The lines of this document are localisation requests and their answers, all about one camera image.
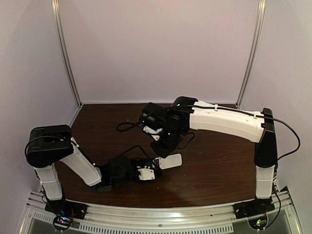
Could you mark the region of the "white remote control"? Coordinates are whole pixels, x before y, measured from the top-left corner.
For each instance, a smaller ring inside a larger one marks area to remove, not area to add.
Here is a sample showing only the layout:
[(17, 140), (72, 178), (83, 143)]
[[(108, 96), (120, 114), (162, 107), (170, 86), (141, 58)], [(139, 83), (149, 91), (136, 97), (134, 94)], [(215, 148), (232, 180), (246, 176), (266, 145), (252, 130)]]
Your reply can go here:
[(162, 170), (175, 168), (175, 167), (179, 167), (182, 165), (181, 154), (169, 155), (166, 158), (162, 158), (162, 157), (158, 157), (158, 158), (159, 158), (160, 169)]

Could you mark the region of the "blue battery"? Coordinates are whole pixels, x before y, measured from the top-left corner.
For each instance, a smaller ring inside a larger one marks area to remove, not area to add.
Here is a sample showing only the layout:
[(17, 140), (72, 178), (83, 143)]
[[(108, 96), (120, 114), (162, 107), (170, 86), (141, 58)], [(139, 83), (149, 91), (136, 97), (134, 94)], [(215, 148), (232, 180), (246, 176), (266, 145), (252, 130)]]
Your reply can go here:
[(159, 158), (153, 159), (153, 165), (154, 165), (156, 168), (160, 168), (160, 165), (159, 165)]

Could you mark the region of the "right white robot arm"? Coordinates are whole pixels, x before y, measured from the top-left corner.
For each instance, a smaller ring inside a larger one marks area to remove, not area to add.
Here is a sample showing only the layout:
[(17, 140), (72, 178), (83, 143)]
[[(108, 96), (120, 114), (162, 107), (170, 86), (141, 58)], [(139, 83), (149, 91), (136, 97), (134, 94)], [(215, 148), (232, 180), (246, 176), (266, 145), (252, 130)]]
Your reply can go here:
[(161, 157), (177, 149), (182, 137), (190, 130), (208, 130), (255, 143), (255, 196), (257, 199), (271, 197), (277, 165), (277, 143), (271, 109), (244, 112), (181, 96), (169, 107), (148, 103), (142, 110), (139, 122), (146, 133), (153, 135), (151, 148)]

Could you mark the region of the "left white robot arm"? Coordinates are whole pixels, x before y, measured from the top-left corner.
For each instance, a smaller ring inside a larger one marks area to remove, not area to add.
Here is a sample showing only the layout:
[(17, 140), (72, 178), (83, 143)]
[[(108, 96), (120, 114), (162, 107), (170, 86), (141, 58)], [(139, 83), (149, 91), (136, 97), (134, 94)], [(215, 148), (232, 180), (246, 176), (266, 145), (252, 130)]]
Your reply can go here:
[(65, 197), (55, 169), (55, 163), (59, 161), (99, 193), (111, 191), (128, 182), (144, 183), (162, 176), (162, 169), (148, 155), (144, 158), (129, 158), (121, 153), (106, 164), (97, 166), (73, 138), (68, 125), (32, 129), (24, 153), (50, 201)]

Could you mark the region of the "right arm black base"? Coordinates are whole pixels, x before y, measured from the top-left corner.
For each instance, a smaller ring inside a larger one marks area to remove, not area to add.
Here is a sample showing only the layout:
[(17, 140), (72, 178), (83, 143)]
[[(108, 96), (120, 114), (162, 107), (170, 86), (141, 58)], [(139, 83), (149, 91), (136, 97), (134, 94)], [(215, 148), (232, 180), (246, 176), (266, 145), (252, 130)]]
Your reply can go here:
[(236, 219), (247, 218), (255, 215), (261, 215), (275, 209), (273, 199), (258, 199), (239, 202), (233, 205)]

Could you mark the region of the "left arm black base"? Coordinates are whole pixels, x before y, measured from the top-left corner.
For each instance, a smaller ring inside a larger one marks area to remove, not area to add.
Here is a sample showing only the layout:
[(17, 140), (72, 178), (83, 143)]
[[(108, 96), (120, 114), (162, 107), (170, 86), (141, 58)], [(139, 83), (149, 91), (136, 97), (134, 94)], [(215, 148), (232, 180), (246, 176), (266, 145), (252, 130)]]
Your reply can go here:
[(55, 215), (68, 218), (84, 219), (87, 211), (87, 205), (68, 200), (49, 200), (46, 199), (45, 211)]

